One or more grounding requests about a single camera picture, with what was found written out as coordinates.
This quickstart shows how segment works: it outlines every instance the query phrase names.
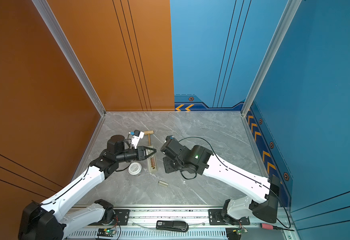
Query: marble floor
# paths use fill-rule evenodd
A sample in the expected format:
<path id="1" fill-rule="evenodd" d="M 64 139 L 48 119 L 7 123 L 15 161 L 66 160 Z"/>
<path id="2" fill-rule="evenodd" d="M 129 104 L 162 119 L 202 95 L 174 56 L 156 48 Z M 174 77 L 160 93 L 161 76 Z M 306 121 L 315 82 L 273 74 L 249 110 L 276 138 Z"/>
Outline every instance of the marble floor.
<path id="1" fill-rule="evenodd" d="M 84 167 L 99 156 L 112 135 L 120 134 L 127 137 L 128 132 L 135 129 L 153 130 L 151 142 L 158 150 L 168 135 L 173 135 L 178 140 L 190 136 L 203 137 L 226 161 L 251 173 L 261 174 L 238 112 L 108 112 Z M 190 149 L 196 144 L 210 148 L 200 139 L 186 139 L 182 144 Z M 148 146 L 148 137 L 141 139 L 139 145 Z M 239 190 L 211 177 L 198 175 L 195 179 L 185 180 L 179 172 L 166 174 L 163 157 L 162 152 L 156 153 L 158 171 L 153 174 L 147 169 L 147 161 L 140 161 L 142 165 L 140 175 L 130 175 L 128 170 L 114 172 L 104 182 L 90 190 L 77 204 L 92 204 L 97 199 L 105 199 L 115 205 L 222 206 L 226 199 L 245 196 Z M 121 163 L 119 166 L 119 169 L 123 169 L 128 163 Z M 184 175 L 193 177 L 187 172 Z M 159 180 L 167 182 L 168 187 L 158 185 Z"/>

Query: jar lid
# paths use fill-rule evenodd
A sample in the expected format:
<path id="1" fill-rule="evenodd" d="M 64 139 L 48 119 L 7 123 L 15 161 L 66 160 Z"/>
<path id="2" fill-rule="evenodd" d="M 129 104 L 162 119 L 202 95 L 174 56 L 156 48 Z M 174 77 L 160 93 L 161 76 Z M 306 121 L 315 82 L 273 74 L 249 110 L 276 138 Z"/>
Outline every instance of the jar lid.
<path id="1" fill-rule="evenodd" d="M 142 166 L 138 162 L 133 162 L 128 168 L 128 171 L 131 175 L 137 175 L 142 170 Z"/>

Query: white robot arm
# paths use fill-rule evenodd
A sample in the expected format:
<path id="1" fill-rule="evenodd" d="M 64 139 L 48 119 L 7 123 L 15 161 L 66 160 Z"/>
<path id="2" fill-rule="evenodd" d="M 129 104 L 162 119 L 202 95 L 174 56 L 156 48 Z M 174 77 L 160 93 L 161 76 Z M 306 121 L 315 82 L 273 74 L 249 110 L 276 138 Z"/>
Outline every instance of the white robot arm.
<path id="1" fill-rule="evenodd" d="M 80 176 L 40 204 L 32 202 L 25 207 L 18 239 L 61 240 L 88 224 L 100 220 L 111 222 L 115 214 L 114 206 L 103 199 L 95 201 L 86 209 L 69 215 L 67 212 L 89 190 L 117 170 L 119 162 L 141 161 L 156 153 L 156 149 L 137 147 L 139 139 L 134 142 L 134 148 L 125 149 L 125 143 L 128 142 L 124 136 L 112 136 L 107 142 L 107 148 Z M 152 152 L 146 155 L 146 149 Z"/>
<path id="2" fill-rule="evenodd" d="M 93 187 L 108 178 L 118 167 L 119 162 L 144 160 L 156 150 L 148 147 L 137 147 L 143 132 L 134 131 L 133 148 L 124 149 L 126 140 L 115 135 L 107 142 L 107 149 L 93 160 L 88 168 L 70 184 L 44 200 L 40 204 L 32 202 L 22 214 L 19 228 L 19 240 L 61 240 L 72 232 L 93 222 L 114 219 L 113 205 L 105 200 L 97 200 L 86 209 L 67 215 L 69 209 L 76 204 Z M 146 149 L 152 153 L 146 155 Z M 161 148 L 166 155 L 163 159 L 166 173 L 188 171 L 216 178 L 247 196 L 237 200 L 226 200 L 222 219 L 235 225 L 238 219 L 256 216 L 266 222 L 276 222 L 276 212 L 280 180 L 254 175 L 236 167 L 212 151 L 194 146 L 192 150 L 182 146 L 173 136 L 168 136 Z"/>
<path id="3" fill-rule="evenodd" d="M 206 175 L 247 195 L 237 200 L 226 200 L 221 216 L 226 223 L 234 225 L 237 220 L 247 216 L 255 216 L 269 223 L 276 222 L 280 188 L 278 177 L 268 179 L 247 172 L 199 145 L 190 150 L 173 136 L 167 136 L 160 151 L 166 155 L 163 158 L 166 173 L 180 171 L 182 174 L 187 171 L 195 174 L 195 177 L 197 174 Z"/>

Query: screwdriver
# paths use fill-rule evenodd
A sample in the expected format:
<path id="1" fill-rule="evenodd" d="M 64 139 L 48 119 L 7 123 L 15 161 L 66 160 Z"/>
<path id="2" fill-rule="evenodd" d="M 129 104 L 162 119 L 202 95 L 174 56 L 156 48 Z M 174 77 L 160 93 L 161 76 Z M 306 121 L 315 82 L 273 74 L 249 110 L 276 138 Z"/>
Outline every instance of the screwdriver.
<path id="1" fill-rule="evenodd" d="M 286 228 L 281 228 L 281 227 L 277 227 L 277 226 L 273 226 L 273 225 L 270 225 L 270 224 L 267 224 L 267 223 L 261 223 L 260 224 L 260 227 L 261 228 L 264 228 L 264 229 L 268 229 L 268 230 L 288 230 L 288 231 L 295 231 L 295 230 L 292 230 L 292 229 L 286 229 Z"/>

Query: black cable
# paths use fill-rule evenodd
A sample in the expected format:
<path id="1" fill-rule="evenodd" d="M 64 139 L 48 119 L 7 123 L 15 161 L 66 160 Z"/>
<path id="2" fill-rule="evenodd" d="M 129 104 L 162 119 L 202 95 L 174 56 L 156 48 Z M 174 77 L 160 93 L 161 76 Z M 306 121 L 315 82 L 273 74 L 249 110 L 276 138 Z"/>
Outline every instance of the black cable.
<path id="1" fill-rule="evenodd" d="M 120 229 L 119 237 L 116 240 L 118 240 L 120 238 L 120 235 L 122 234 L 122 228 L 120 227 L 120 225 L 119 225 L 119 229 Z"/>
<path id="2" fill-rule="evenodd" d="M 186 179 L 186 180 L 191 180 L 191 179 L 194 179 L 194 178 L 197 177 L 197 173 L 195 173 L 195 176 L 194 176 L 193 178 L 186 178 L 186 177 L 183 175 L 183 171 L 182 171 L 182 170 L 180 171 L 180 175 L 181 175 L 184 179 Z"/>
<path id="3" fill-rule="evenodd" d="M 185 137 L 185 138 L 179 140 L 178 142 L 180 142 L 180 141 L 182 141 L 182 140 L 184 140 L 184 139 L 187 139 L 187 138 L 200 138 L 200 139 L 206 141 L 206 142 L 208 143 L 208 145 L 211 147 L 212 152 L 216 155 L 216 153 L 215 153 L 214 149 L 212 148 L 211 144 L 210 144 L 206 139 L 204 139 L 204 138 L 201 138 L 201 137 Z M 221 164 L 223 164 L 225 167 L 227 167 L 224 163 L 222 163 L 222 161 L 219 159 L 219 157 L 218 157 L 217 155 L 216 155 L 216 158 L 220 161 Z M 247 178 L 250 179 L 250 180 L 253 180 L 253 181 L 256 182 L 257 184 L 261 184 L 260 182 L 258 182 L 258 181 L 256 181 L 256 180 L 250 178 L 249 176 L 246 176 L 246 175 L 244 175 L 244 174 L 241 174 L 240 172 L 237 172 L 237 171 L 235 171 L 235 170 L 233 170 L 233 169 L 231 169 L 231 168 L 229 168 L 229 167 L 227 167 L 227 168 L 230 169 L 230 170 L 232 170 L 232 171 L 234 171 L 234 172 L 236 172 L 236 173 L 238 173 L 238 174 L 240 174 L 240 175 L 242 175 L 242 176 L 244 176 L 244 177 L 247 177 Z M 286 208 L 284 207 L 282 201 L 279 199 L 278 195 L 277 195 L 273 190 L 269 189 L 269 188 L 268 188 L 267 186 L 265 186 L 265 185 L 263 185 L 263 186 L 264 186 L 265 188 L 267 188 L 268 190 L 270 190 L 270 191 L 278 198 L 278 201 L 279 201 L 280 205 L 283 207 L 284 211 L 286 212 L 287 219 L 288 219 L 288 225 L 289 225 L 289 226 L 287 227 L 286 225 L 284 225 L 284 224 L 277 218 L 278 222 L 279 222 L 281 225 L 283 225 L 283 227 L 285 227 L 285 228 L 291 228 L 290 217 L 289 217 L 289 215 L 288 215 L 288 213 L 287 213 L 287 210 L 286 210 Z"/>
<path id="4" fill-rule="evenodd" d="M 129 168 L 129 167 L 130 167 L 130 165 L 129 165 L 128 167 L 126 167 L 125 169 L 122 169 L 122 170 L 115 170 L 115 172 L 121 172 L 121 171 L 124 171 L 124 170 L 126 170 L 127 168 Z"/>

